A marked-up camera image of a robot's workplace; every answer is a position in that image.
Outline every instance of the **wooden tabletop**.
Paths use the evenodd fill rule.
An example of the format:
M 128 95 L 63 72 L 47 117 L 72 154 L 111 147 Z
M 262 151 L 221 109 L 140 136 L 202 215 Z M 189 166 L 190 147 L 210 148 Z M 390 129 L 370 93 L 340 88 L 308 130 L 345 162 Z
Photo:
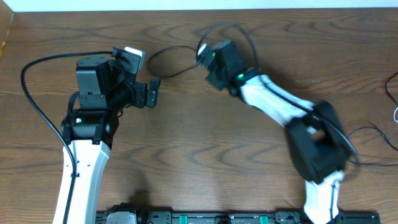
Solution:
M 0 223 L 51 223 L 62 176 L 62 144 L 23 95 L 23 66 L 49 55 L 132 46 L 152 55 L 170 45 L 196 47 L 219 22 L 238 22 L 255 40 L 262 69 L 282 88 L 336 109 L 346 133 L 367 124 L 398 144 L 396 105 L 385 95 L 398 70 L 398 9 L 292 9 L 18 13 L 0 59 Z M 220 29 L 207 42 L 243 38 Z M 60 126 L 78 90 L 76 61 L 57 59 L 27 72 L 27 85 Z M 194 53 L 174 50 L 155 62 L 163 75 L 189 67 Z M 98 209 L 121 202 L 175 210 L 302 208 L 304 180 L 293 167 L 283 129 L 196 68 L 164 80 L 155 108 L 129 108 L 120 119 Z M 137 79 L 147 82 L 146 69 Z M 398 97 L 398 81 L 389 88 Z M 398 163 L 375 131 L 354 136 L 366 162 Z M 348 165 L 347 174 L 353 171 Z M 341 186 L 343 210 L 379 212 L 396 223 L 398 167 L 360 168 Z

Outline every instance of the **wood grain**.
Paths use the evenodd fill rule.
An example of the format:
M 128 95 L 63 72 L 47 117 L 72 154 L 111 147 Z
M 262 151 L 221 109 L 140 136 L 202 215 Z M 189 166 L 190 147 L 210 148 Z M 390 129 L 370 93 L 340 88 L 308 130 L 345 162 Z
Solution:
M 22 67 L 41 57 L 130 45 L 152 55 L 170 45 L 195 46 L 218 22 L 238 22 L 253 36 L 262 69 L 301 98 L 326 99 L 348 132 L 374 123 L 398 144 L 395 105 L 386 78 L 398 70 L 398 9 L 19 13 L 0 60 L 0 223 L 51 223 L 62 174 L 62 146 L 25 99 Z M 215 43 L 243 40 L 231 29 Z M 248 58 L 247 44 L 239 46 Z M 27 83 L 54 123 L 77 91 L 77 58 L 32 67 Z M 176 50 L 155 62 L 159 73 L 190 66 L 193 52 Z M 264 114 L 218 92 L 196 68 L 164 80 L 156 108 L 128 109 L 114 139 L 98 209 L 120 202 L 176 210 L 300 208 L 302 178 L 289 158 L 283 130 Z M 153 78 L 144 69 L 138 79 Z M 390 83 L 392 93 L 398 82 Z M 355 135 L 364 161 L 397 163 L 373 131 Z M 353 171 L 349 166 L 347 173 Z M 397 168 L 362 168 L 341 188 L 343 210 L 377 210 L 396 223 Z

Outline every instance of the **black metal base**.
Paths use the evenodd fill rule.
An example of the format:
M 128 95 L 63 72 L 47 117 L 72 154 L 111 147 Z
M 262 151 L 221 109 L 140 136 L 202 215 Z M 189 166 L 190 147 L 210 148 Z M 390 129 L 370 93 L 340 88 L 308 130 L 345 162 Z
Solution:
M 113 212 L 132 212 L 137 224 L 305 224 L 311 223 L 302 211 L 280 210 L 278 212 L 175 212 L 164 208 L 143 211 L 122 203 L 110 211 L 98 212 L 96 224 L 105 224 Z M 380 216 L 373 212 L 340 212 L 332 224 L 381 224 Z

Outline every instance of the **white backdrop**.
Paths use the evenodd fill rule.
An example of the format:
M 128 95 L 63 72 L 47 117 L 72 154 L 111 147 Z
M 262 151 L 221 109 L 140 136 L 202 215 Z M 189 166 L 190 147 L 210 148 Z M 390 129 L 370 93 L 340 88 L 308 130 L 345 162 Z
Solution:
M 398 0 L 4 0 L 14 12 L 398 7 Z

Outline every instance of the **green connector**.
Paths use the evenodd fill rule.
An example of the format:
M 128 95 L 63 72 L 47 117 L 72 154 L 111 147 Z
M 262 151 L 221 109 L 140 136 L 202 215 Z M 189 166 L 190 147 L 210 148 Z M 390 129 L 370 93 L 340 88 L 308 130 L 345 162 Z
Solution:
M 268 224 L 268 216 L 260 216 L 260 224 Z
M 180 224 L 188 224 L 188 215 L 180 215 Z

